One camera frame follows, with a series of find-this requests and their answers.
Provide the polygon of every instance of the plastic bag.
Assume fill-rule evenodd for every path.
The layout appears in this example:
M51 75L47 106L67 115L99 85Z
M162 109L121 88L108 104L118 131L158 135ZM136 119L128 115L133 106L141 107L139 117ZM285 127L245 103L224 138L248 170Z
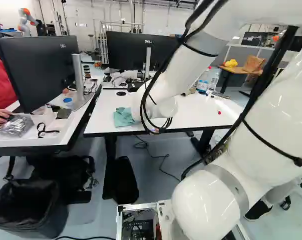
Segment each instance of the plastic bag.
M31 117L14 115L14 117L0 127L0 134L9 136L23 136L34 125Z
M68 217L55 181L12 180L0 189L0 229L23 238L56 238Z

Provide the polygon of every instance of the green cloth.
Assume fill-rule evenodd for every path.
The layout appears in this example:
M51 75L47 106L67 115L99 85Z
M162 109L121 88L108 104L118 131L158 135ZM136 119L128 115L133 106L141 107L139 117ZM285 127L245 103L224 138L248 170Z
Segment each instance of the green cloth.
M118 107L115 112L113 112L114 125L115 127L125 127L135 123L130 107Z

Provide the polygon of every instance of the robot end effector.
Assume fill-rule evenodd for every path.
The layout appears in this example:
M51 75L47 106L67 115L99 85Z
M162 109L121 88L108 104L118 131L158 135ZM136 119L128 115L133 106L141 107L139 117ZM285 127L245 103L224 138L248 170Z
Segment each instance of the robot end effector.
M24 37L31 36L30 28L26 25L27 21L31 22L31 25L37 26L39 23L32 17L30 11L27 8L20 8L20 24L18 30L23 32Z

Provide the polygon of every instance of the mouse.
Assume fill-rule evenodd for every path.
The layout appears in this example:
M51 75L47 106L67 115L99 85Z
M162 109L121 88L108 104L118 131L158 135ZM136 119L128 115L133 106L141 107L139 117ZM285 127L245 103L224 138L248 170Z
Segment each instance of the mouse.
M104 79L104 82L109 82L112 80L112 77L111 76L107 76L105 79Z
M5 119L5 120L7 120L7 121L12 120L12 119L13 119L13 117L14 117L14 115L10 115L8 118L3 117L3 116L0 116L0 118Z

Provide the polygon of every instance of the white robotic arm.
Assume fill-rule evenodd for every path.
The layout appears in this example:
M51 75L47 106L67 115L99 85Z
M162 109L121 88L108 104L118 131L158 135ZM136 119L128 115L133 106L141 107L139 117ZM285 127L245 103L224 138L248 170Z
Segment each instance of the white robotic arm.
M20 24L18 29L23 32L24 37L31 36L30 28L26 25L27 21L31 22L31 25L37 26L39 23L32 17L30 11L27 8L20 8Z
M197 29L215 0L192 24ZM187 45L211 55L247 23L302 27L302 0L229 0ZM150 118L172 117L174 96L186 91L214 60L181 45L150 90ZM145 89L135 94L132 115L140 121ZM290 156L302 158L302 50L264 91L228 142L228 150L213 163L183 180L174 190L172 207L184 234L191 240L220 240L268 191L302 175L302 166L259 140Z

